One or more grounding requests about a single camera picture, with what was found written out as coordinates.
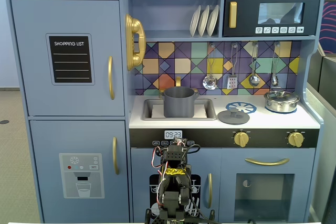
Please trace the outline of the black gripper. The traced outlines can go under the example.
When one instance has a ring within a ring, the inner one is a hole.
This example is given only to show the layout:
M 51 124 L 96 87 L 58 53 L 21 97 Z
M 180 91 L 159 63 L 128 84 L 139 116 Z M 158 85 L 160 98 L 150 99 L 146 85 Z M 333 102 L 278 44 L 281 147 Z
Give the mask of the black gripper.
M 168 163 L 168 168 L 181 168 L 187 165 L 187 147 L 170 145 L 162 150 L 161 164 Z

